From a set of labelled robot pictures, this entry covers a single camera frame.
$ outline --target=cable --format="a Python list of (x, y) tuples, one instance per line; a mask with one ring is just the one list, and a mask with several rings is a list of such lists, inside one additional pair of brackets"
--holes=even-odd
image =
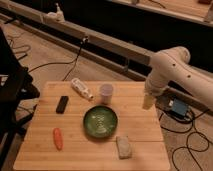
[(8, 44), (9, 44), (10, 48), (13, 50), (13, 53), (16, 56), (21, 54), (20, 57), (17, 56), (18, 60), (25, 58), (27, 56), (27, 52), (31, 50), (30, 45), (22, 45), (22, 46), (14, 47), (14, 44), (15, 44), (14, 39), (20, 38), (23, 34), (24, 34), (24, 32), (18, 36), (10, 36), (10, 35), (7, 36)]
[[(171, 117), (171, 115), (168, 115), (167, 112), (162, 112), (161, 116), (159, 117), (159, 121), (161, 121), (162, 117), (166, 114), (166, 116), (168, 116), (169, 118), (175, 120), (176, 122), (180, 123), (180, 124), (186, 124), (186, 123), (181, 123), (180, 121), (177, 121), (174, 117)], [(161, 125), (161, 128), (166, 130), (166, 131), (169, 131), (169, 132), (172, 132), (172, 133), (176, 133), (176, 134), (185, 134), (185, 133), (188, 133), (192, 130), (193, 128), (193, 123), (192, 122), (188, 122), (187, 124), (191, 124), (190, 127), (184, 131), (176, 131), (176, 130), (172, 130), (172, 129), (169, 129), (167, 127), (164, 127)]]
[(70, 62), (49, 62), (49, 63), (46, 63), (46, 64), (42, 64), (42, 65), (39, 65), (31, 70), (28, 71), (28, 73), (31, 73), (39, 68), (42, 68), (42, 67), (45, 67), (45, 66), (49, 66), (49, 65), (70, 65), (70, 64), (73, 64), (74, 63), (74, 66), (69, 70), (69, 72), (65, 75), (65, 77), (62, 79), (63, 81), (66, 80), (66, 78), (68, 77), (68, 75), (74, 70), (76, 64), (77, 64), (77, 61), (78, 61), (78, 58), (79, 58), (79, 55), (81, 53), (81, 50), (83, 48), (83, 45), (86, 44), (88, 42), (88, 38), (83, 38), (83, 40), (81, 41), (80, 43), (80, 48), (78, 50), (78, 53), (77, 53), (77, 56), (75, 59), (73, 59), (72, 61)]
[(181, 124), (190, 124), (195, 119), (195, 113), (192, 113), (192, 112), (189, 112), (189, 111), (186, 114), (186, 116), (183, 117), (183, 118), (178, 118), (178, 117), (174, 116), (172, 113), (169, 113), (168, 111), (165, 111), (165, 114), (168, 115), (173, 120), (175, 120), (175, 121), (177, 121), (178, 123), (181, 123)]
[[(192, 157), (192, 159), (195, 161), (195, 163), (197, 164), (197, 166), (199, 167), (199, 169), (200, 169), (201, 171), (203, 171), (201, 165), (199, 164), (198, 160), (195, 158), (195, 156), (193, 155), (192, 152), (199, 152), (199, 153), (200, 153), (200, 152), (205, 152), (205, 151), (207, 151), (207, 150), (209, 149), (210, 144), (213, 145), (213, 142), (210, 141), (210, 140), (206, 137), (206, 135), (204, 135), (203, 133), (199, 132), (199, 131), (197, 130), (197, 128), (196, 128), (196, 125), (195, 125), (195, 121), (196, 121), (198, 118), (200, 118), (201, 116), (203, 116), (203, 115), (204, 115), (206, 112), (208, 112), (208, 111), (209, 111), (209, 109), (207, 109), (207, 110), (203, 111), (202, 113), (200, 113), (199, 115), (195, 116), (194, 111), (193, 111), (192, 109), (189, 110), (189, 113), (191, 114), (192, 118), (191, 118), (191, 120), (190, 120), (191, 122), (188, 122), (188, 124), (191, 123), (191, 127), (190, 127), (190, 129), (188, 129), (187, 131), (185, 131), (185, 133), (189, 132), (192, 128), (194, 128), (195, 131), (193, 131), (193, 132), (189, 133), (189, 135), (187, 135), (187, 138), (186, 138), (186, 146), (178, 147), (178, 148), (176, 148), (176, 149), (172, 152), (172, 163), (173, 163), (173, 165), (174, 165), (174, 167), (175, 167), (176, 170), (179, 171), (180, 169), (178, 168), (178, 166), (177, 166), (176, 163), (175, 163), (175, 154), (176, 154), (177, 151), (179, 151), (179, 150), (187, 149), (188, 153), (190, 154), (190, 156)], [(160, 115), (159, 120), (161, 120), (162, 117), (163, 117), (165, 114), (166, 114), (166, 112), (163, 112), (163, 113)], [(168, 116), (169, 118), (175, 120), (174, 117), (171, 117), (170, 115), (167, 115), (167, 116)], [(163, 127), (163, 129), (165, 129), (165, 130), (167, 130), (167, 131), (169, 131), (169, 132), (173, 132), (173, 133), (181, 133), (181, 134), (183, 133), (183, 132), (180, 132), (180, 131), (170, 130), (170, 129), (164, 128), (164, 127)], [(190, 140), (190, 138), (191, 138), (193, 135), (196, 135), (196, 134), (198, 134), (203, 140), (205, 140), (205, 142), (206, 142), (206, 147), (205, 147), (205, 148), (203, 148), (203, 149), (195, 149), (195, 148), (190, 147), (189, 140)]]
[(158, 4), (158, 5), (160, 5), (162, 8), (166, 9), (166, 6), (164, 6), (164, 5), (161, 4), (160, 2), (157, 2), (157, 1), (155, 1), (155, 0), (148, 0), (148, 1), (150, 1), (150, 2), (152, 2), (152, 3), (155, 3), (155, 4)]
[(20, 108), (21, 110), (26, 111), (28, 114), (32, 114), (32, 113), (34, 113), (34, 110), (31, 112), (31, 111), (30, 111), (30, 109), (27, 109), (27, 108), (22, 107), (22, 106), (18, 106), (18, 108)]
[(78, 58), (79, 58), (79, 55), (81, 54), (81, 50), (82, 50), (82, 47), (83, 45), (85, 44), (86, 42), (81, 42), (81, 46), (78, 50), (78, 54), (77, 54), (77, 57), (75, 59), (75, 63), (74, 63), (74, 66), (68, 71), (68, 73), (64, 76), (64, 78), (62, 79), (62, 81), (65, 81), (67, 79), (67, 77), (69, 76), (69, 74), (75, 69), (76, 67), (76, 64), (77, 64), (77, 61), (78, 61)]

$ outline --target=white cup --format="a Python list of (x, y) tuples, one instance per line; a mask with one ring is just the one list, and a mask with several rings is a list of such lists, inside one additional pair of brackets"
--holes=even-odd
[(109, 104), (113, 94), (113, 86), (111, 84), (103, 84), (100, 86), (99, 92), (101, 96), (101, 103)]

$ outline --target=green bowl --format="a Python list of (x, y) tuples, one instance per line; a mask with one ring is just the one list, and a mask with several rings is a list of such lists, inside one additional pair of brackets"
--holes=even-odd
[(86, 133), (95, 138), (105, 138), (112, 135), (117, 123), (115, 112), (106, 106), (95, 106), (89, 109), (83, 120)]

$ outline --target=remote control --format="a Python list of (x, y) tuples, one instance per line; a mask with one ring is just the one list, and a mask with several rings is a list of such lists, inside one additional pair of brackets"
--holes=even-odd
[(56, 113), (59, 114), (64, 113), (68, 100), (69, 100), (68, 96), (61, 96), (56, 108)]

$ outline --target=carrot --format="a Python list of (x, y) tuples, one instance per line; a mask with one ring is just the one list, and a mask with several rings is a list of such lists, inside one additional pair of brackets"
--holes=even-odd
[(59, 128), (53, 129), (53, 141), (56, 146), (56, 148), (60, 151), (63, 148), (63, 139), (61, 130)]

